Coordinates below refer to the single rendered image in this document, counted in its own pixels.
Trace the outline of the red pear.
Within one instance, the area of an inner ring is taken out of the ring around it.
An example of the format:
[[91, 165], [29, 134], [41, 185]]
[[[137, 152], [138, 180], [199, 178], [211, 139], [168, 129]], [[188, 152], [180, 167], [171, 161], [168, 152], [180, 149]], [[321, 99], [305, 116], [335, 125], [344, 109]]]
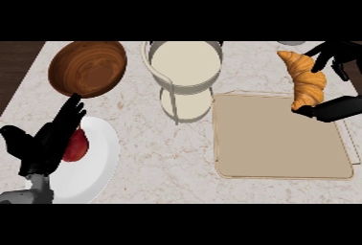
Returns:
[[69, 139], [61, 160], [64, 162], [76, 162], [82, 158], [87, 150], [88, 150], [88, 140], [85, 138], [84, 131], [78, 128]]

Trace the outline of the brown wooden bowl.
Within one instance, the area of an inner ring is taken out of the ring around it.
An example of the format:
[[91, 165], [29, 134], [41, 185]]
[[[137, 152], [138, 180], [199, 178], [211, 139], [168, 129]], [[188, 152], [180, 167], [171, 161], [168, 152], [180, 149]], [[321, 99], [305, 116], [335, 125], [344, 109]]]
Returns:
[[125, 72], [126, 55], [118, 41], [73, 41], [48, 64], [48, 84], [64, 96], [84, 99], [107, 93]]

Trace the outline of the beige tray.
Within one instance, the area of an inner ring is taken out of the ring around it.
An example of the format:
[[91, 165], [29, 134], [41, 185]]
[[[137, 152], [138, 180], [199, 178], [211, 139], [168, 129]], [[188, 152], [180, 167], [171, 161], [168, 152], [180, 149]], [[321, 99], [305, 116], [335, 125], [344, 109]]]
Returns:
[[286, 95], [214, 95], [214, 168], [221, 177], [351, 178], [336, 125], [292, 113], [290, 102]]

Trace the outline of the white plate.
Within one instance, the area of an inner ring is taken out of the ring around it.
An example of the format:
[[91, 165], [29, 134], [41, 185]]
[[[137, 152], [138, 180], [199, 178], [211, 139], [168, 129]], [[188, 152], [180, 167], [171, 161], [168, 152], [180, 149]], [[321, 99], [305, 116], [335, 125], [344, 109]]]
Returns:
[[60, 162], [48, 177], [54, 204], [89, 203], [115, 172], [119, 153], [115, 129], [95, 117], [82, 118], [81, 128], [88, 139], [88, 150], [76, 162]]

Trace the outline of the golden croissant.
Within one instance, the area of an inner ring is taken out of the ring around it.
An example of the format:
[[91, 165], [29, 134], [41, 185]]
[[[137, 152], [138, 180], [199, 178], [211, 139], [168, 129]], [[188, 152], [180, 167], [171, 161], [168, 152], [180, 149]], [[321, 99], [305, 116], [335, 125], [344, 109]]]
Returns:
[[277, 51], [277, 55], [293, 82], [290, 109], [298, 110], [304, 105], [316, 106], [323, 102], [326, 78], [321, 72], [311, 72], [313, 59], [289, 51]]

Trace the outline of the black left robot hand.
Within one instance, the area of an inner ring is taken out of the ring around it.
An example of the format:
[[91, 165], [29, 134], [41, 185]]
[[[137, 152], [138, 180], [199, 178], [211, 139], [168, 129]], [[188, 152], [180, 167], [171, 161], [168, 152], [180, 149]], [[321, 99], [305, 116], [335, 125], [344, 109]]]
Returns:
[[48, 176], [56, 171], [84, 114], [81, 96], [73, 94], [33, 136], [13, 125], [0, 128], [7, 152], [20, 160], [19, 176]]

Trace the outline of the cream tiered basket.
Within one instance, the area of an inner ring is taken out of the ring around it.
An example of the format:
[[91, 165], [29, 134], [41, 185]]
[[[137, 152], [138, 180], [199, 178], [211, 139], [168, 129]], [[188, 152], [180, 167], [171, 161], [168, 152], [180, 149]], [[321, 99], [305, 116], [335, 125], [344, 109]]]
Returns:
[[222, 62], [220, 41], [144, 41], [141, 61], [160, 86], [159, 102], [174, 123], [200, 120], [212, 104]]

